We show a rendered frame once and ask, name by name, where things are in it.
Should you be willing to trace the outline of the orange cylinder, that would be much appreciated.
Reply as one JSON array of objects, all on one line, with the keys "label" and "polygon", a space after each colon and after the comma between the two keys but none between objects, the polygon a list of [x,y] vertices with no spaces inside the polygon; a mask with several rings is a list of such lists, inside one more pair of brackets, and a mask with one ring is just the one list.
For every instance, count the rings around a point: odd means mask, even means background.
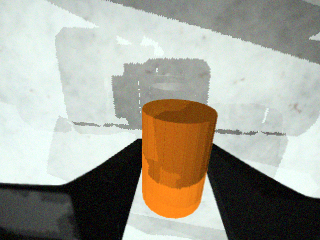
[{"label": "orange cylinder", "polygon": [[142,195],[166,218],[183,218],[199,207],[218,112],[205,104],[162,99],[142,108]]}]

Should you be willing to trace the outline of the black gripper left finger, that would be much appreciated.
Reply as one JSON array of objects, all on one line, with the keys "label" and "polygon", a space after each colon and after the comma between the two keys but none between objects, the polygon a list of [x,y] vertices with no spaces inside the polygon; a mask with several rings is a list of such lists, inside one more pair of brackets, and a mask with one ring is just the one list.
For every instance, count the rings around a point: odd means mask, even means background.
[{"label": "black gripper left finger", "polygon": [[62,240],[123,240],[142,170],[138,138],[62,185],[0,182],[0,233]]}]

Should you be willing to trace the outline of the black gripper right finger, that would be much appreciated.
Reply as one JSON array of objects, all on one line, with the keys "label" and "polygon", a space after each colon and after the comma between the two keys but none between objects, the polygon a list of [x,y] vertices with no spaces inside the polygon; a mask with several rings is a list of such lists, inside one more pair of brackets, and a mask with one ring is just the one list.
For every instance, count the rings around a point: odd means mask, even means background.
[{"label": "black gripper right finger", "polygon": [[320,240],[320,198],[212,144],[207,176],[228,240]]}]

